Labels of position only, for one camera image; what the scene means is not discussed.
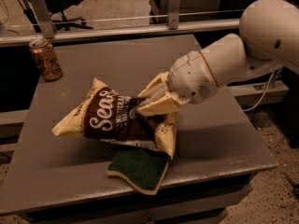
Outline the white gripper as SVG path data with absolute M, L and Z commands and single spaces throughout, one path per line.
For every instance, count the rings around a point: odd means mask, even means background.
M 138 94 L 150 99 L 142 102 L 135 110 L 144 117 L 179 112 L 186 103 L 200 104 L 213 97 L 218 87 L 203 55 L 191 51 L 177 59 L 167 72 L 157 75 Z

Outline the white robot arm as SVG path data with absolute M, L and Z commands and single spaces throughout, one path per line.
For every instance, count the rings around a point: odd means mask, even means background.
M 299 8 L 284 0 L 257 0 L 239 20 L 239 33 L 177 59 L 140 96 L 136 112 L 144 117 L 199 104 L 232 82 L 246 81 L 281 66 L 299 69 Z

